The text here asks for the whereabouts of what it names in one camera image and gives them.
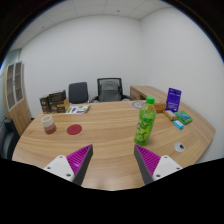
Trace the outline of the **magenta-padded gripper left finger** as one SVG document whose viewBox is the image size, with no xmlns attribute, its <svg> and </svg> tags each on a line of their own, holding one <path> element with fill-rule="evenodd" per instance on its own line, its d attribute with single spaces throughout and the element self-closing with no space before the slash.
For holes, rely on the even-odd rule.
<svg viewBox="0 0 224 224">
<path fill-rule="evenodd" d="M 70 155 L 57 156 L 44 170 L 81 186 L 92 155 L 93 145 L 90 144 Z"/>
</svg>

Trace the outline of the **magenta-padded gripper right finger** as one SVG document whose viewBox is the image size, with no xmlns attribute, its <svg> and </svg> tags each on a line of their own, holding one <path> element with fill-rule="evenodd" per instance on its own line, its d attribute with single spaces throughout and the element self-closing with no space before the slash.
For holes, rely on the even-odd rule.
<svg viewBox="0 0 224 224">
<path fill-rule="evenodd" d="M 145 185 L 182 169 L 168 155 L 159 156 L 139 145 L 134 146 L 134 156 Z"/>
</svg>

